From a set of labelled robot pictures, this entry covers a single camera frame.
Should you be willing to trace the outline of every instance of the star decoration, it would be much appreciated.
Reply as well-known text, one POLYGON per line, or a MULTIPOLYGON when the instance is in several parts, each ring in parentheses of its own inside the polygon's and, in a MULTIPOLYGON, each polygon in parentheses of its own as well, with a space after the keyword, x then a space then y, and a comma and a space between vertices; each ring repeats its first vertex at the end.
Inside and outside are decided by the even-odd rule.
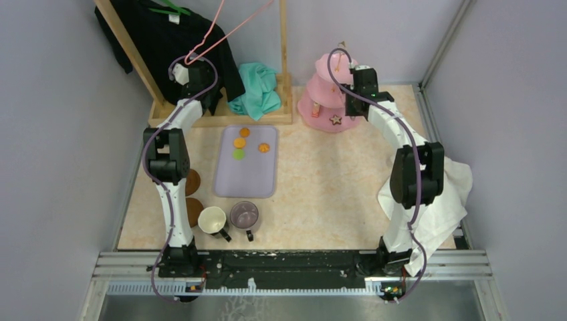
POLYGON ((342 117, 339 117, 337 115, 333 115, 333 117, 329 118, 329 120, 333 123, 333 126, 334 125, 340 125, 342 117))

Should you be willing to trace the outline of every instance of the black shirt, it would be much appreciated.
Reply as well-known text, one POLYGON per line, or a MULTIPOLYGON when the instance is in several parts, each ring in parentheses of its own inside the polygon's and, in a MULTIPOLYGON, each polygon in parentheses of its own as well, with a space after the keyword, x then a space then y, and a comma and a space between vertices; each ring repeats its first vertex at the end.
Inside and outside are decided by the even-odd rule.
MULTIPOLYGON (((132 41, 136 45, 144 63, 148 67, 157 86, 165 99, 171 104, 177 104, 181 97, 181 85, 170 80, 168 67, 173 60, 187 55, 197 44, 201 43, 212 21, 205 19, 191 10, 191 15, 181 15, 179 24, 169 21, 164 13, 155 13, 155 9, 172 11, 149 0, 111 0, 116 13, 124 24, 132 41)), ((114 55, 125 72, 132 71, 132 64, 120 47, 108 24, 98 11, 95 14, 106 37, 109 39, 114 55)), ((224 31, 215 24, 205 44, 195 52, 200 54, 215 42, 225 36, 224 31)), ((219 73, 219 88, 225 87, 227 100, 231 101, 244 94, 244 84, 238 73, 228 41, 225 39, 217 47, 205 54, 205 57, 215 65, 219 73)))

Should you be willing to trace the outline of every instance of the mug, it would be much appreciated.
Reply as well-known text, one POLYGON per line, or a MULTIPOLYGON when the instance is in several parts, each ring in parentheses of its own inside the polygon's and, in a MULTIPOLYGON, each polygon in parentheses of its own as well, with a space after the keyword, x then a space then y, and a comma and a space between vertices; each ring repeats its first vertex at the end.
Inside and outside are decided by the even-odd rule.
POLYGON ((260 213, 258 208, 251 202, 242 201, 232 207, 230 220, 237 229, 246 230, 248 241, 254 240, 252 231, 259 227, 260 213))
POLYGON ((227 242, 232 239, 228 234, 229 222, 226 213, 216 206, 207 207, 201 211, 197 224, 201 230, 214 237, 224 237, 227 242))

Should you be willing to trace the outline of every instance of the wooden frame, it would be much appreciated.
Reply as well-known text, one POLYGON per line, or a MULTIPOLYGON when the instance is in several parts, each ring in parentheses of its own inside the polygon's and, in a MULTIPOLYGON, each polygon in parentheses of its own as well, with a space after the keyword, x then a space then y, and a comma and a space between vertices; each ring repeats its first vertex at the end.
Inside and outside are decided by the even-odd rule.
MULTIPOLYGON (((132 62, 132 66, 142 78, 144 85, 150 92, 154 102, 150 111, 148 123, 150 126, 158 126, 169 116, 175 106, 167 102, 159 90, 154 78, 142 56, 136 49, 132 38, 128 34, 124 24, 122 24, 110 0, 94 0, 94 3, 100 10, 100 13, 110 26, 110 29, 116 36, 116 39, 126 52, 128 59, 132 62)), ((226 95, 219 101, 217 111, 214 116, 210 112, 206 112, 201 119, 195 122, 195 127, 213 127, 227 126, 232 124, 291 124, 292 116, 292 79, 288 73, 288 33, 287 33, 287 9, 286 0, 279 0, 279 26, 281 35, 281 73, 276 76, 277 93, 281 98, 281 108, 275 112, 264 115, 257 122, 249 116, 236 115, 230 111, 226 101, 226 95)))

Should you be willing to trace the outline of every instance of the white wall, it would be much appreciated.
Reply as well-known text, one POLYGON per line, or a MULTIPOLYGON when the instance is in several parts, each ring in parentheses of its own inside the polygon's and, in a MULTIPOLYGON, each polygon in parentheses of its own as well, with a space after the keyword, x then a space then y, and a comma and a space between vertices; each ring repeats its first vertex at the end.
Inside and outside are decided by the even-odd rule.
POLYGON ((91 0, 0 3, 0 320, 75 320, 112 243, 150 97, 91 0))
POLYGON ((567 2, 478 1, 428 90, 512 320, 565 320, 567 2))
MULTIPOLYGON (((179 0, 212 19, 220 0, 179 0)), ((226 1, 218 24, 230 32, 267 0, 226 1)), ((439 46, 460 0, 288 0, 288 68, 305 84, 322 54, 345 41, 380 82, 418 82, 439 46)), ((237 64, 263 62, 281 70, 279 3, 236 31, 229 43, 237 64)))

